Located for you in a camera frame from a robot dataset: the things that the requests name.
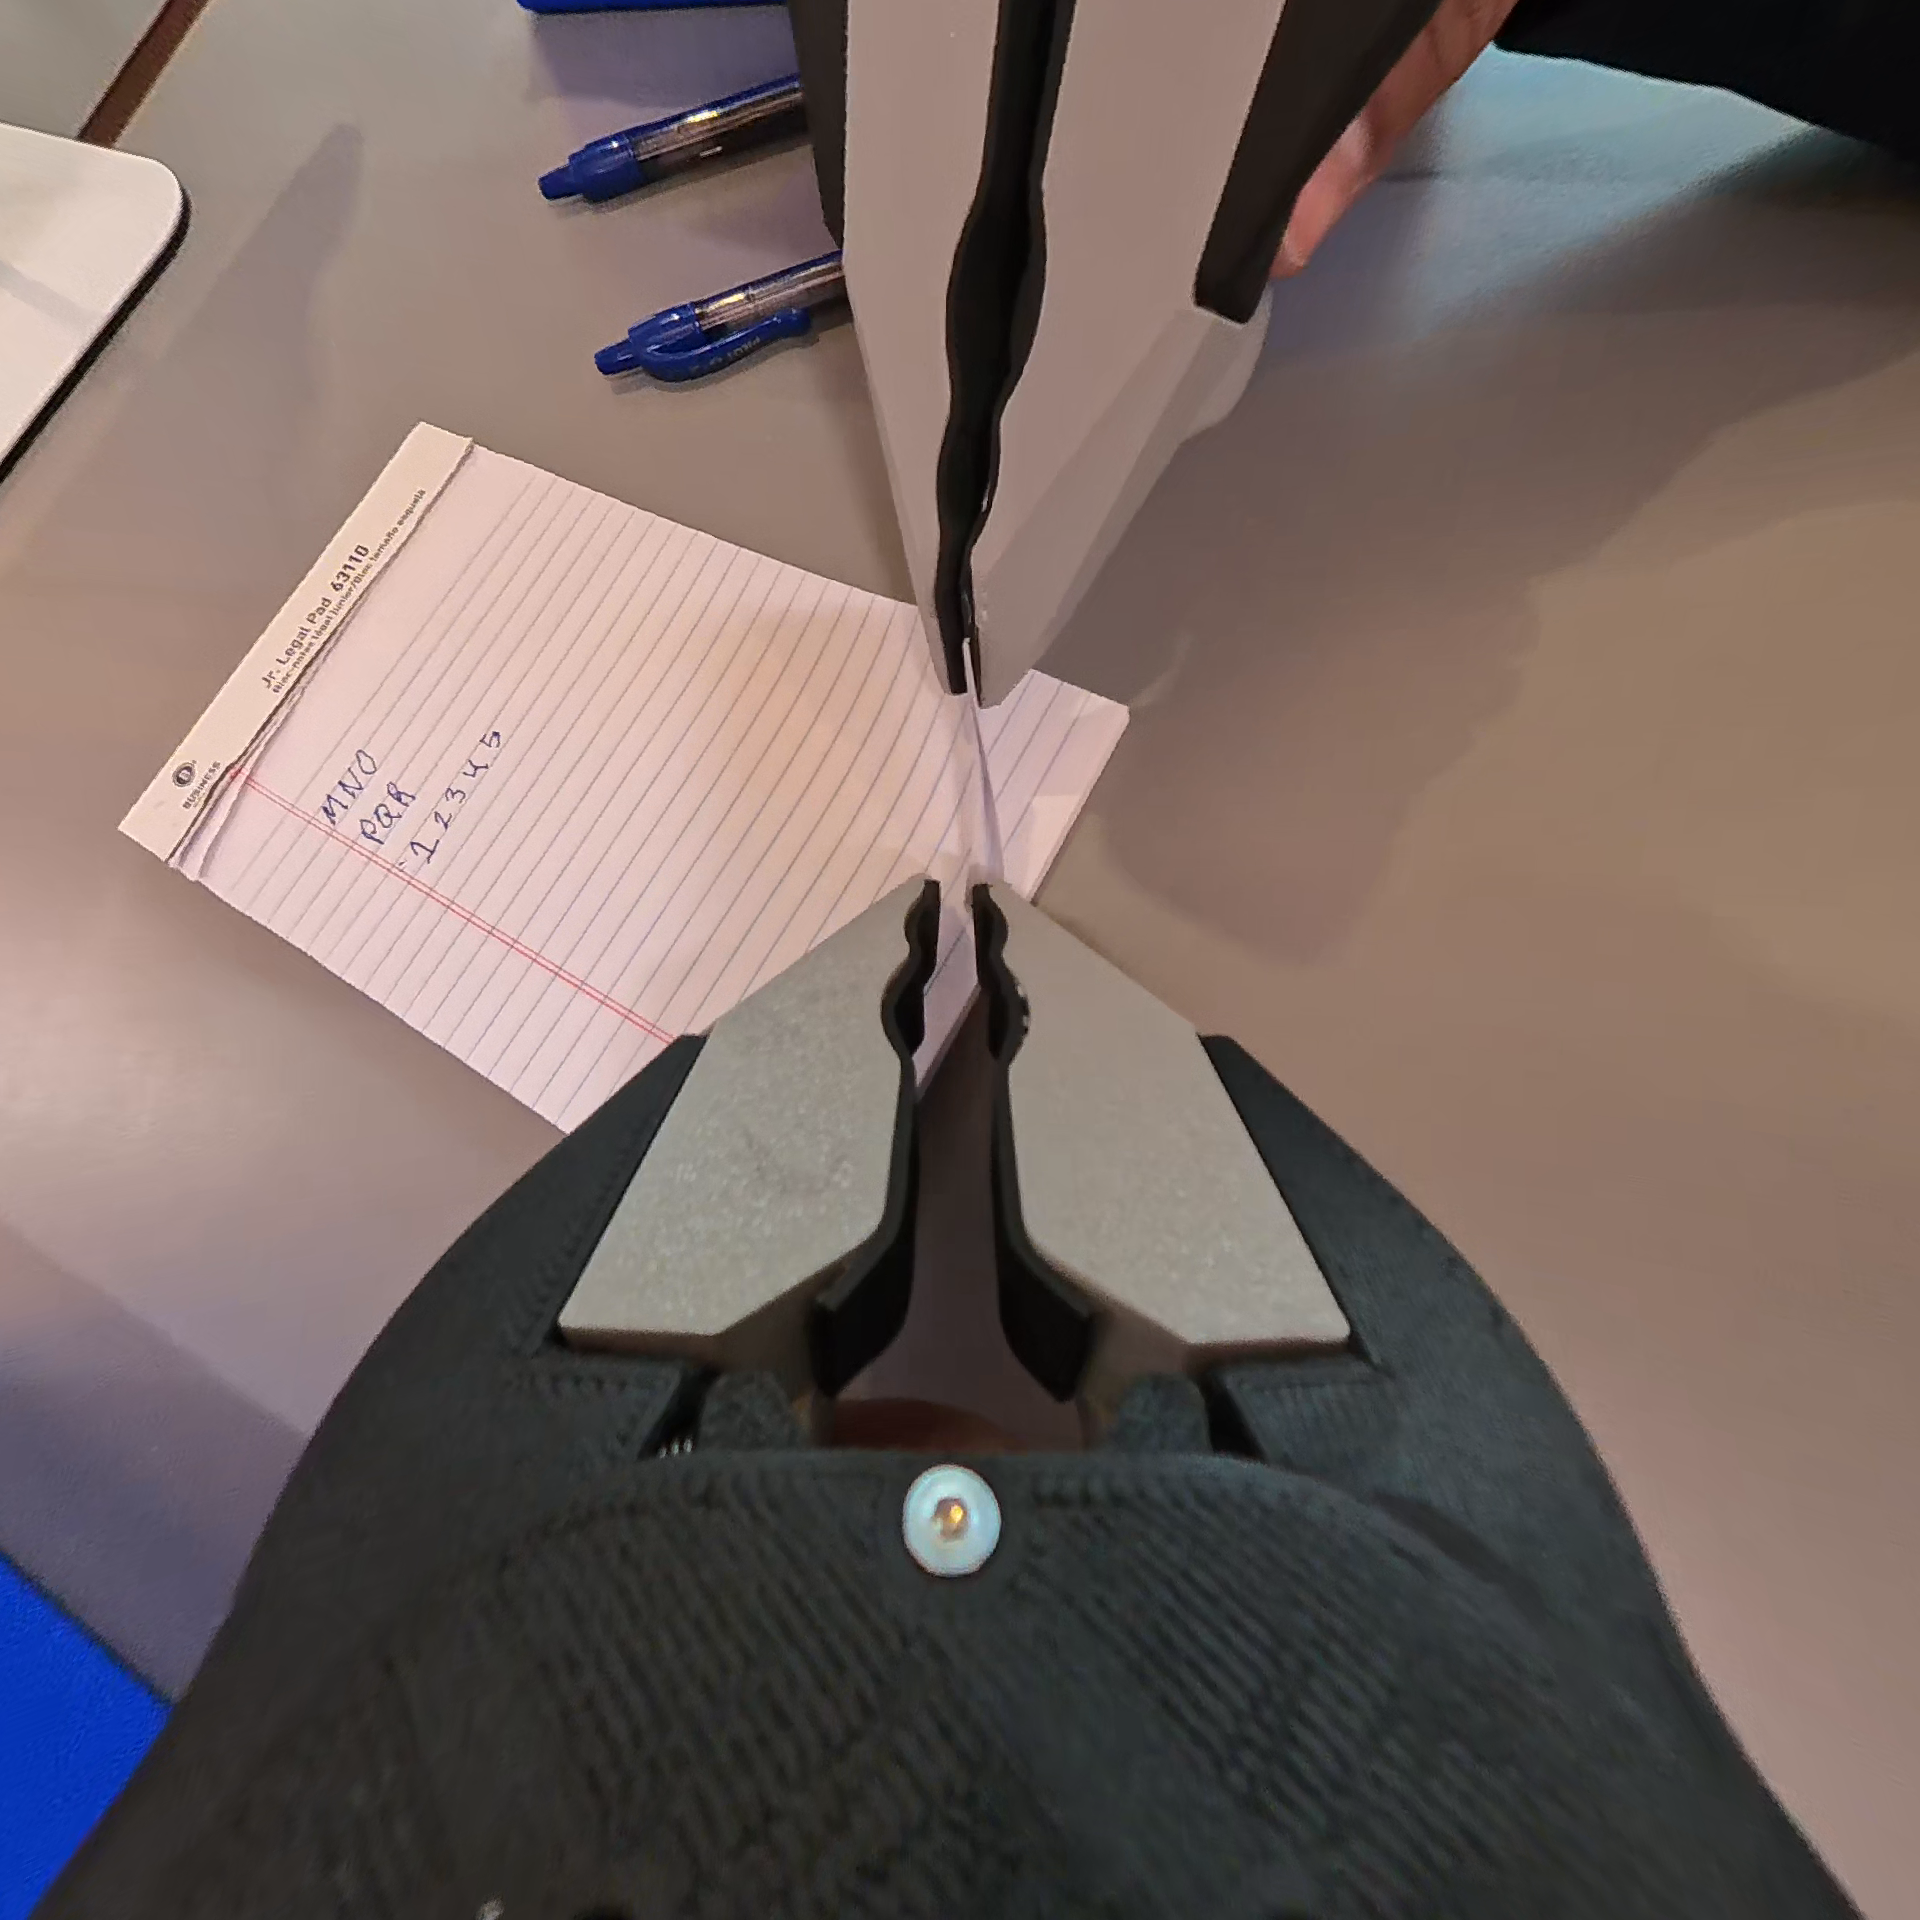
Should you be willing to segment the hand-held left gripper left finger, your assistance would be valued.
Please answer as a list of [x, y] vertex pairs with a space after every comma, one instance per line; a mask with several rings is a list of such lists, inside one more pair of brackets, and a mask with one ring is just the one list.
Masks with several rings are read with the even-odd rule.
[[560, 1311], [570, 1345], [837, 1397], [899, 1335], [943, 888], [908, 879], [703, 1038]]

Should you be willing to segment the person's right forearm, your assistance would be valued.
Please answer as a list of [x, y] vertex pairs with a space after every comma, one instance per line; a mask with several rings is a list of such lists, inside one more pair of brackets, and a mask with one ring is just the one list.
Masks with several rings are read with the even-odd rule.
[[1915, 1], [1521, 1], [1496, 41], [1724, 89], [1919, 160]]

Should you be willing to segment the blue retractable pen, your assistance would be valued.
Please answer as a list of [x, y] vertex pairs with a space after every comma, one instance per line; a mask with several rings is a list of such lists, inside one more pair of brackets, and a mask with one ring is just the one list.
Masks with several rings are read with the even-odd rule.
[[651, 122], [601, 135], [540, 176], [544, 201], [608, 202], [807, 129], [799, 73], [746, 87]]
[[807, 338], [821, 313], [833, 313], [845, 301], [845, 255], [835, 248], [724, 291], [657, 310], [613, 345], [597, 349], [592, 363], [601, 376], [685, 383]]

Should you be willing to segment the person's right hand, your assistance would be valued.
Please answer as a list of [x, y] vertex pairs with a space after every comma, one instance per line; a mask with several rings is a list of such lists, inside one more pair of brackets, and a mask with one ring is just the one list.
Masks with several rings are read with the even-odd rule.
[[1271, 262], [1300, 272], [1401, 142], [1497, 38], [1519, 1], [1443, 1], [1306, 179]]

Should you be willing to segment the blue plastic bin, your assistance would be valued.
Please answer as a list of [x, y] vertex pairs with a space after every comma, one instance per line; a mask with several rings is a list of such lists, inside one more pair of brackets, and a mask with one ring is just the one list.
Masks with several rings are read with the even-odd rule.
[[2, 1914], [28, 1914], [153, 1746], [167, 1701], [2, 1562]]

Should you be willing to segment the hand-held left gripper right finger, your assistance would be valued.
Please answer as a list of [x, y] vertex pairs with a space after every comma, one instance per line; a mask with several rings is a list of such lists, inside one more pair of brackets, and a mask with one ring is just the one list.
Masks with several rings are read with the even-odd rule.
[[1349, 1317], [1200, 1033], [1007, 883], [976, 887], [999, 1320], [1061, 1402], [1340, 1353]]

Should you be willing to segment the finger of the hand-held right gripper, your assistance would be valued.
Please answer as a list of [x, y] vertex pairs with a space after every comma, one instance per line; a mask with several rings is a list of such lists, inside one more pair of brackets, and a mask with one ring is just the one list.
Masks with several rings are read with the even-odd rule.
[[1071, 3], [1043, 89], [1040, 291], [971, 542], [978, 693], [1047, 650], [1177, 445], [1223, 418], [1265, 304], [1194, 294], [1280, 1]]
[[805, 1], [803, 102], [936, 679], [1007, 693], [973, 550], [1017, 359], [1039, 8]]

